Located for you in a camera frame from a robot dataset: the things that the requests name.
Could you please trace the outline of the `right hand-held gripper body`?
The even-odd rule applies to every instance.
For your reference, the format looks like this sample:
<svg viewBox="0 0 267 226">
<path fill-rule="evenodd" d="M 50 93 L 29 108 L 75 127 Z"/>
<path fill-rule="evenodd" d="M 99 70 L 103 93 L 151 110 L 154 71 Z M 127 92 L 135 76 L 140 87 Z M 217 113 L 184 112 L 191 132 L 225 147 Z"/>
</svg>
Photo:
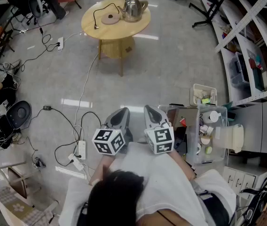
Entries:
<svg viewBox="0 0 267 226">
<path fill-rule="evenodd" d="M 169 153 L 174 149 L 174 130 L 169 123 L 145 129 L 144 133 L 154 154 Z"/>
</svg>

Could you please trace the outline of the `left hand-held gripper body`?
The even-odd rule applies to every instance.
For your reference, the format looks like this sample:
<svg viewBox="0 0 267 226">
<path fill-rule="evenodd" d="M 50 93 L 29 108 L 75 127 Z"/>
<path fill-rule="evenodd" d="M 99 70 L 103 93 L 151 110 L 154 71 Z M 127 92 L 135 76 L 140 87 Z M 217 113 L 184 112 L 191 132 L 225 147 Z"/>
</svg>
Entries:
<svg viewBox="0 0 267 226">
<path fill-rule="evenodd" d="M 128 127 L 102 125 L 93 135 L 92 143 L 103 155 L 126 154 L 133 135 Z"/>
</svg>

